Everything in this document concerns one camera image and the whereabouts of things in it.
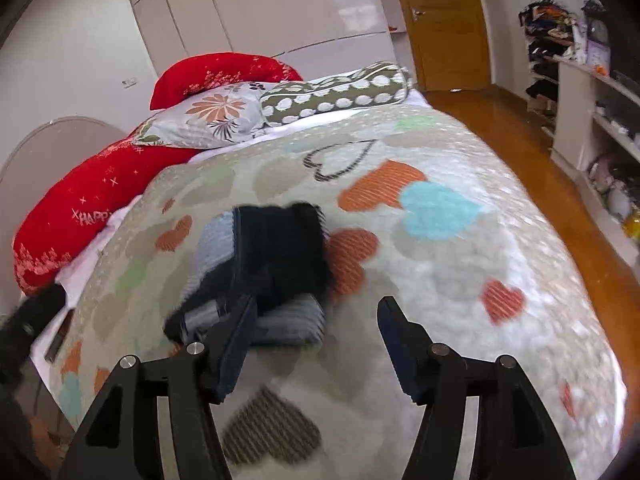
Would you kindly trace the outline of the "beige round headboard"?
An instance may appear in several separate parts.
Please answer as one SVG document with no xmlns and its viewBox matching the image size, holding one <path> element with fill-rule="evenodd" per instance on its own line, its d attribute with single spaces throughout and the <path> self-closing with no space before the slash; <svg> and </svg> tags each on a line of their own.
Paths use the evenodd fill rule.
<svg viewBox="0 0 640 480">
<path fill-rule="evenodd" d="M 26 214 L 47 190 L 88 157 L 126 136 L 102 120 L 68 116 L 35 128 L 1 167 L 1 313 L 20 299 L 12 243 Z"/>
</svg>

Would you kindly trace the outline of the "shoe rack with clothes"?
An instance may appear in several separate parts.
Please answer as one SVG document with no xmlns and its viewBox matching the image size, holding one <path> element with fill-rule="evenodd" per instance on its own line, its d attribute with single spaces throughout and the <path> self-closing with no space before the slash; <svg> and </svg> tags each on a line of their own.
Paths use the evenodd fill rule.
<svg viewBox="0 0 640 480">
<path fill-rule="evenodd" d="M 527 49 L 530 84 L 526 87 L 527 110 L 542 121 L 554 136 L 560 96 L 560 58 L 575 52 L 573 13 L 554 0 L 535 0 L 518 14 Z"/>
</svg>

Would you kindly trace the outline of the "wall switch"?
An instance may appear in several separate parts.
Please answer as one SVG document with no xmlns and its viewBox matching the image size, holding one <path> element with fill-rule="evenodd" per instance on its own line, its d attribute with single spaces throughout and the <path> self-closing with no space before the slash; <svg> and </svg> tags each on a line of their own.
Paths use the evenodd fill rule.
<svg viewBox="0 0 640 480">
<path fill-rule="evenodd" d="M 128 79 L 124 79 L 122 81 L 122 86 L 124 88 L 131 88 L 133 86 L 135 86 L 138 83 L 137 78 L 128 78 Z"/>
</svg>

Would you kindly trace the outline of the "desk clock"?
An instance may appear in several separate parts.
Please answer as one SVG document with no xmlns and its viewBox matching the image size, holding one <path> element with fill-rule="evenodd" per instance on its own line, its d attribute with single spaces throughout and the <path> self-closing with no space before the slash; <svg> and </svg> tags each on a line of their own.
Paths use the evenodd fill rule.
<svg viewBox="0 0 640 480">
<path fill-rule="evenodd" d="M 582 7 L 587 25 L 587 65 L 608 76 L 611 67 L 611 47 L 604 19 L 606 11 L 600 3 L 587 0 Z"/>
</svg>

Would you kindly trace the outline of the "striped navy child pants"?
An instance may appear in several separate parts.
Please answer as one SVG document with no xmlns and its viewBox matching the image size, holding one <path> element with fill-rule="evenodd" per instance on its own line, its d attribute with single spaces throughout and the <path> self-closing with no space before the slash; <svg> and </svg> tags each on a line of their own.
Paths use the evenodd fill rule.
<svg viewBox="0 0 640 480">
<path fill-rule="evenodd" d="M 175 344 L 202 340 L 247 296 L 257 309 L 254 346 L 321 344 L 333 281 L 319 206 L 235 207 L 204 226 L 164 334 Z"/>
</svg>

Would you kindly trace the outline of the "long red pillow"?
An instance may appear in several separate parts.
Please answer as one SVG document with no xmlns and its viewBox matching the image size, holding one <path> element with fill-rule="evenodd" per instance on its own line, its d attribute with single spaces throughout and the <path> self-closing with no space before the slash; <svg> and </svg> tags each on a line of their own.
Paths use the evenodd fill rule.
<svg viewBox="0 0 640 480">
<path fill-rule="evenodd" d="M 139 146 L 119 140 L 70 170 L 29 211 L 13 240 L 13 271 L 29 296 L 51 283 L 101 232 L 107 220 L 142 194 L 163 169 L 184 164 L 193 148 Z"/>
</svg>

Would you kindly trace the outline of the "wooden door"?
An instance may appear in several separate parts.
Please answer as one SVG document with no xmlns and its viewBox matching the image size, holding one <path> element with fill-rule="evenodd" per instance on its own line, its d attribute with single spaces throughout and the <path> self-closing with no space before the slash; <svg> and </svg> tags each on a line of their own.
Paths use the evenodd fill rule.
<svg viewBox="0 0 640 480">
<path fill-rule="evenodd" d="M 480 90 L 491 84 L 480 0 L 400 0 L 419 87 Z"/>
</svg>

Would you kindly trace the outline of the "red pillow at back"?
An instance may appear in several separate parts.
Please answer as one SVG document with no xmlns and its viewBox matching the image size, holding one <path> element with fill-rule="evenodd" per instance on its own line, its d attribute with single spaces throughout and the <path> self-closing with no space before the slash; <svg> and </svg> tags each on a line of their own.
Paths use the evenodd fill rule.
<svg viewBox="0 0 640 480">
<path fill-rule="evenodd" d="M 189 96 L 226 84 L 302 80 L 295 68 L 269 56 L 240 52 L 200 54 L 180 60 L 160 75 L 149 109 L 163 110 Z"/>
</svg>

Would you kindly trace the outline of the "yellow container on shelf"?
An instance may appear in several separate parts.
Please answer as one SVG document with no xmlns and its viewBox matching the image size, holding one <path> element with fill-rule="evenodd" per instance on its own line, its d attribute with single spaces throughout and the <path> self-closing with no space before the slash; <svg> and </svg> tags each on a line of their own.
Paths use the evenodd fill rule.
<svg viewBox="0 0 640 480">
<path fill-rule="evenodd" d="M 623 222 L 623 231 L 630 240 L 640 242 L 640 210 L 634 208 Z"/>
</svg>

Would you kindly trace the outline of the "floral white pillow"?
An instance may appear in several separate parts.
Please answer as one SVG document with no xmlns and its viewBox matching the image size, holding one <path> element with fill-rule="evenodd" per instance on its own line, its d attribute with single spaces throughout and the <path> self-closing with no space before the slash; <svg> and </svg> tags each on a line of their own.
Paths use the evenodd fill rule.
<svg viewBox="0 0 640 480">
<path fill-rule="evenodd" d="M 214 150 L 264 133 L 260 98 L 276 84 L 252 81 L 207 90 L 161 110 L 132 136 L 140 146 Z"/>
</svg>

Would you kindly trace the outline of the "white shelf unit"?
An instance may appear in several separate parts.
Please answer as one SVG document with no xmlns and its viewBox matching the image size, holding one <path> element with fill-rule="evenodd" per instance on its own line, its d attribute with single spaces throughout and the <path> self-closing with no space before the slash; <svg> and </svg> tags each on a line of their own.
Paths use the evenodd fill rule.
<svg viewBox="0 0 640 480">
<path fill-rule="evenodd" d="M 613 148 L 633 162 L 639 161 L 639 149 L 634 142 L 597 112 L 597 100 L 611 96 L 638 110 L 639 97 L 615 79 L 588 66 L 566 58 L 558 58 L 556 62 L 559 64 L 559 101 L 551 160 L 576 184 L 591 219 L 608 244 L 634 273 L 638 273 L 639 245 L 626 237 L 623 222 L 608 212 L 605 199 L 589 181 L 588 170 L 599 156 Z"/>
</svg>

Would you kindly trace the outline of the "olive white-dotted bolster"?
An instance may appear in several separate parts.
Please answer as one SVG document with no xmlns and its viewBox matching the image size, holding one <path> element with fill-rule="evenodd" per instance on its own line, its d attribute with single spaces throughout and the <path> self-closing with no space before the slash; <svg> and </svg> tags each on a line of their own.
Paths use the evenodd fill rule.
<svg viewBox="0 0 640 480">
<path fill-rule="evenodd" d="M 282 82 L 262 95 L 260 106 L 265 123 L 277 127 L 329 112 L 397 104 L 407 99 L 411 89 L 412 79 L 405 67 L 378 61 L 316 82 Z"/>
</svg>

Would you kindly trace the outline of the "glossy white wardrobe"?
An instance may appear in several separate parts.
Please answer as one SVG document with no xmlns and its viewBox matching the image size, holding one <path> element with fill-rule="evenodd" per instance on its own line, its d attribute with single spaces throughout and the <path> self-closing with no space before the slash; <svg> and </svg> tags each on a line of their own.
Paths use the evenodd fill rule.
<svg viewBox="0 0 640 480">
<path fill-rule="evenodd" d="M 154 70 L 204 53 L 276 58 L 305 79 L 390 60 L 413 68 L 398 0 L 130 0 Z"/>
</svg>

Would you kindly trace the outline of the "heart pattern quilt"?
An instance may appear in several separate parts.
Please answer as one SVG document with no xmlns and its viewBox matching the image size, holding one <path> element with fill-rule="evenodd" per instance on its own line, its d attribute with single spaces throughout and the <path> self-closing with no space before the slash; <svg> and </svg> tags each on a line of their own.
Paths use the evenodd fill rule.
<svg viewBox="0 0 640 480">
<path fill-rule="evenodd" d="M 388 295 L 462 356 L 514 356 L 576 476 L 605 471 L 624 386 L 573 259 L 482 140 L 408 104 L 163 170 L 102 252 L 51 367 L 70 423 L 121 356 L 170 356 L 164 321 L 214 262 L 215 218 L 294 202 L 324 215 L 334 275 L 326 328 L 318 346 L 250 352 L 215 408 L 235 478 L 400 477 L 422 414 L 378 331 Z"/>
</svg>

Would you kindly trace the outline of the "pink white bedsheet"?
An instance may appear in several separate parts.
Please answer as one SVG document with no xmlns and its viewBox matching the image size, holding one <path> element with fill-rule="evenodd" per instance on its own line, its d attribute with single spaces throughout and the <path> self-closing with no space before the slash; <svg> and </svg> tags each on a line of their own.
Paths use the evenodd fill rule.
<svg viewBox="0 0 640 480">
<path fill-rule="evenodd" d="M 216 150 L 201 152 L 200 154 L 193 156 L 188 161 L 188 164 L 196 165 L 200 162 L 205 162 L 210 158 L 218 158 L 228 153 L 242 151 L 246 148 L 251 148 L 254 145 L 284 138 L 285 136 L 290 136 L 291 134 L 299 133 L 310 128 L 329 125 L 333 124 L 334 122 L 341 122 L 342 120 L 351 118 L 352 116 L 355 116 L 361 112 L 363 112 L 363 108 L 355 108 L 354 110 L 342 110 L 341 112 L 329 112 L 326 114 L 321 114 L 319 116 L 301 119 L 298 122 L 293 122 L 291 125 L 267 128 L 265 133 L 261 134 L 253 140 L 245 141 L 240 144 L 234 144 L 228 146 L 228 148 L 216 148 Z M 66 266 L 64 266 L 64 268 L 60 272 L 58 272 L 55 281 L 58 284 L 61 284 L 66 291 L 66 304 L 62 309 L 62 312 L 55 315 L 52 322 L 36 340 L 35 345 L 32 347 L 32 356 L 30 357 L 32 359 L 32 362 L 36 362 L 37 360 L 44 361 L 44 355 L 46 354 L 50 343 L 52 342 L 55 332 L 60 327 L 64 315 L 66 315 L 66 311 L 76 307 L 80 293 L 85 288 L 91 273 L 96 267 L 102 250 L 114 236 L 116 230 L 124 221 L 126 214 L 128 214 L 130 209 L 137 203 L 138 200 L 140 200 L 140 198 L 141 195 L 134 196 L 134 198 L 128 205 L 117 209 L 114 214 L 112 214 L 111 219 L 107 221 L 106 227 L 101 232 L 99 232 L 99 234 L 89 243 L 89 245 L 80 253 L 80 255 L 72 260 L 69 264 L 66 264 Z"/>
</svg>

